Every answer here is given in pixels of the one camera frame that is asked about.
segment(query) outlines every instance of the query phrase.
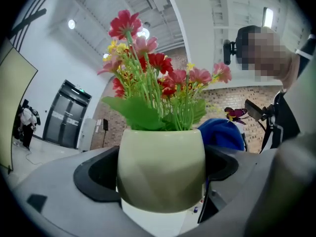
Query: pink flower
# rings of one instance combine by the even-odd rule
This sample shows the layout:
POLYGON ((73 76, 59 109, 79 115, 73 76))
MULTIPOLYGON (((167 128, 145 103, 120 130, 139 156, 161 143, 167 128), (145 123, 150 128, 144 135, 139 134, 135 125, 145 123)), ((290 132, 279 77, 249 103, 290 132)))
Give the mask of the pink flower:
POLYGON ((146 38, 144 36, 140 36, 136 38, 135 50, 139 57, 142 57, 144 53, 151 53, 157 48, 157 38, 152 37, 146 42, 146 38))
POLYGON ((117 55, 112 55, 111 59, 109 61, 106 61, 103 65, 103 69, 100 70, 97 75, 110 72, 114 73, 116 70, 118 70, 119 66, 121 65, 122 61, 119 60, 119 57, 117 55))
POLYGON ((207 85, 210 81, 212 81, 212 76, 209 71, 206 69, 198 69, 196 67, 193 67, 193 70, 189 71, 190 79, 193 82, 203 83, 204 85, 207 85))
POLYGON ((228 80, 232 80, 231 70, 224 62, 215 63, 213 77, 217 77, 219 81, 228 83, 228 80))
POLYGON ((166 87, 174 88, 176 84, 183 85, 187 77, 187 72, 185 70, 176 69, 165 77, 163 83, 166 87))
POLYGON ((138 14, 135 13, 131 16, 128 10, 119 11, 118 17, 110 23, 111 29, 109 35, 121 40, 125 37, 126 32, 130 31, 132 37, 136 36, 137 32, 143 29, 142 22, 137 18, 138 14))

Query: floor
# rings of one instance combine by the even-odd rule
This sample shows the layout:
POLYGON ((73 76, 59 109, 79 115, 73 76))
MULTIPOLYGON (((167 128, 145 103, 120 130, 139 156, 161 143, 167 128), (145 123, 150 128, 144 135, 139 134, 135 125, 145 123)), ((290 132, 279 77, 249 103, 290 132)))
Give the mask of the floor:
POLYGON ((3 166, 0 166, 0 171, 10 189, 14 189, 32 171, 43 164, 76 154, 79 154, 78 150, 60 147, 33 137, 30 144, 30 151, 12 144, 13 171, 8 175, 7 168, 3 166))

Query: flower pot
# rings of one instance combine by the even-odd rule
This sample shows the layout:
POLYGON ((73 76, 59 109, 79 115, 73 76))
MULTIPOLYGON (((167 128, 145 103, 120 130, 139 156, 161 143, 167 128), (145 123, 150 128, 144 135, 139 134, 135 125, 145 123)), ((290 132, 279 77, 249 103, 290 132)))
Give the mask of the flower pot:
POLYGON ((118 191, 146 211, 186 210, 202 198, 205 152, 199 130, 123 133, 118 155, 118 191))

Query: white wall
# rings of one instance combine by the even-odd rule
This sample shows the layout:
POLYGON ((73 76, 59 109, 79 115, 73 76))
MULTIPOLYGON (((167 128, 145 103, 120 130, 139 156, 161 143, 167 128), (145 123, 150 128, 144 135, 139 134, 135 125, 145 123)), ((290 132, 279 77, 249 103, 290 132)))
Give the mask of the white wall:
POLYGON ((46 15, 32 22, 20 53, 38 73, 29 85, 24 98, 39 112, 41 125, 36 135, 43 136, 46 118, 52 102, 64 80, 84 89, 92 96, 84 118, 92 118, 108 78, 97 76, 97 63, 91 62, 85 52, 65 38, 59 28, 51 26, 59 0, 46 0, 46 15))

